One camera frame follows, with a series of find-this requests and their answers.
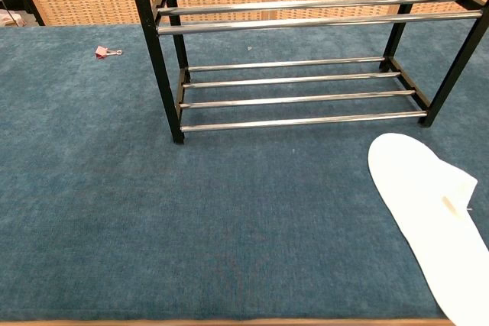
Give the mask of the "white slipper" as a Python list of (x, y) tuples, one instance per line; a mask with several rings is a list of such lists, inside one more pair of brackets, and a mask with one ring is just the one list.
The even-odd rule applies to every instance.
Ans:
[(478, 181), (404, 134), (368, 150), (375, 186), (455, 326), (489, 326), (489, 249), (468, 213)]

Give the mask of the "black shoe rack chrome bars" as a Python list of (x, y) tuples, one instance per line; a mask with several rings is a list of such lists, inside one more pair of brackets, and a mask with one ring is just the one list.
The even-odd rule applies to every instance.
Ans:
[[(179, 0), (135, 0), (138, 17), (157, 86), (164, 105), (173, 141), (181, 144), (188, 132), (227, 131), (261, 127), (282, 127), (309, 124), (328, 124), (357, 121), (382, 121), (398, 118), (417, 118), (423, 127), (429, 127), (442, 109), (450, 92), (465, 69), (472, 54), (489, 30), (489, 0), (300, 0), (245, 2), (231, 5), (206, 5), (181, 8)], [(308, 8), (352, 8), (362, 6), (397, 6), (391, 15), (353, 16), (340, 18), (301, 18), (263, 21), (232, 21), (183, 24), (190, 15), (226, 14), (248, 11), (276, 11)], [(471, 19), (474, 23), (446, 76), (433, 98), (427, 98), (408, 73), (397, 62), (395, 53), (407, 24), (422, 21), (451, 21)], [(390, 24), (392, 29), (384, 52), (374, 58), (379, 71), (368, 73), (368, 79), (395, 78), (401, 84), (398, 96), (407, 97), (416, 104), (413, 111), (372, 113), (362, 115), (325, 116), (268, 121), (248, 121), (224, 124), (184, 125), (185, 110), (207, 108), (234, 108), (260, 105), (348, 101), (372, 98), (390, 98), (391, 91), (357, 92), (333, 95), (309, 95), (283, 98), (259, 98), (216, 102), (186, 102), (185, 93), (196, 89), (191, 80), (194, 73), (214, 72), (216, 66), (191, 66), (184, 37), (226, 31), (259, 31), (292, 27), (356, 26)]]

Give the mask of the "blue carpet mat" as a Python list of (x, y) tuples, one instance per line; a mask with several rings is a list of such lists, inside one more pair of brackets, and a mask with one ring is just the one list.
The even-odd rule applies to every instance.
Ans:
[[(98, 60), (97, 46), (122, 50)], [(478, 180), (489, 245), (489, 32), (413, 118), (173, 142), (138, 25), (0, 28), (0, 320), (439, 318), (379, 196), (377, 136)]]

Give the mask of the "pink binder clip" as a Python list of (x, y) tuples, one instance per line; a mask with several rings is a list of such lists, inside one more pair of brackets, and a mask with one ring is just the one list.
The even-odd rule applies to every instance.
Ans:
[(105, 59), (109, 56), (121, 56), (122, 54), (123, 54), (122, 50), (111, 50), (103, 46), (97, 46), (95, 50), (95, 57), (98, 60)]

